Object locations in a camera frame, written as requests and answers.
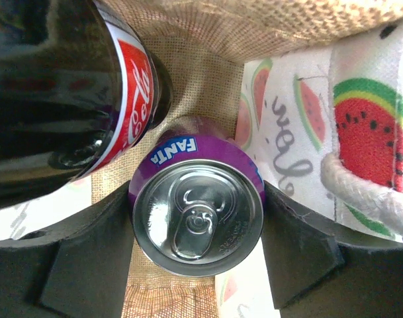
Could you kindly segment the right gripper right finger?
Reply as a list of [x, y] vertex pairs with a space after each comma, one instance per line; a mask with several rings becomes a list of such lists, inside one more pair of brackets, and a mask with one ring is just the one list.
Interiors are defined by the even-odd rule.
[[283, 317], [403, 317], [403, 243], [335, 223], [270, 184], [261, 240]]

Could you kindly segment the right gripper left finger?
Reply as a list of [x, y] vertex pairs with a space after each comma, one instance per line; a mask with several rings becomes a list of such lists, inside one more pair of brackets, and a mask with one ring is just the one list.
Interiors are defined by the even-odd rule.
[[0, 317], [120, 317], [133, 242], [127, 184], [63, 221], [0, 241]]

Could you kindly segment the purple Fanta can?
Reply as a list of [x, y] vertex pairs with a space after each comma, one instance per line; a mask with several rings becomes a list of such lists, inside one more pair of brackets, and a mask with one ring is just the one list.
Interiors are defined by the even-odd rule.
[[256, 246], [265, 186], [253, 160], [218, 124], [182, 116], [162, 130], [128, 188], [143, 253], [181, 276], [228, 271]]

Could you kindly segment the burlap canvas watermelon bag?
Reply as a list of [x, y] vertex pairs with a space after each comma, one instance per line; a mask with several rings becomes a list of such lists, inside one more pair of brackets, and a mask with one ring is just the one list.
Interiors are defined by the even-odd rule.
[[[129, 187], [165, 126], [198, 116], [233, 138], [264, 186], [403, 243], [403, 1], [106, 2], [163, 63], [173, 99], [157, 127], [91, 173], [108, 176], [100, 201]], [[164, 270], [134, 234], [121, 315], [217, 311], [213, 276]]]

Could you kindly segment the glass cola bottle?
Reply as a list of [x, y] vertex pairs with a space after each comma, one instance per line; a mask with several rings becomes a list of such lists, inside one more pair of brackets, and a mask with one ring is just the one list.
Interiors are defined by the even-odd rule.
[[106, 1], [0, 1], [0, 209], [111, 163], [172, 99], [163, 63]]

